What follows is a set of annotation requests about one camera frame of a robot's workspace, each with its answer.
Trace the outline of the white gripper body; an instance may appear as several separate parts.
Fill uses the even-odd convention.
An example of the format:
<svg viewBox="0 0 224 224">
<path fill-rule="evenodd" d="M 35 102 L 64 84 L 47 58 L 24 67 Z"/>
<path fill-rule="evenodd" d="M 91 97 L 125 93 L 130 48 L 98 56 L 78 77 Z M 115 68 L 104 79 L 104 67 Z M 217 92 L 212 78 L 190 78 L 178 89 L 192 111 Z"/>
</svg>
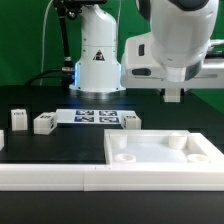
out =
<svg viewBox="0 0 224 224">
<path fill-rule="evenodd" d="M 165 102 L 179 102 L 181 91 L 224 88 L 224 58 L 207 58 L 186 67 L 168 67 L 153 58 L 150 32 L 128 38 L 122 56 L 121 85 L 164 90 Z"/>
</svg>

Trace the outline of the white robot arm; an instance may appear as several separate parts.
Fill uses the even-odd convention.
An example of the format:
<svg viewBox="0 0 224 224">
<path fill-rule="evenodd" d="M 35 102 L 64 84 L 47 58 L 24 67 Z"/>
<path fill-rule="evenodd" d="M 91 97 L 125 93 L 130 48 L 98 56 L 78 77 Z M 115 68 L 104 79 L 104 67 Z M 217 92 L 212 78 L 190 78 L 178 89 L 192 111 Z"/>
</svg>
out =
<svg viewBox="0 0 224 224">
<path fill-rule="evenodd" d="M 164 90 L 178 102 L 182 90 L 224 88 L 224 53 L 211 38 L 219 0 L 135 0 L 150 31 L 126 40 L 117 59 L 115 19 L 96 4 L 82 7 L 82 53 L 70 90 L 105 98 L 127 88 Z"/>
</svg>

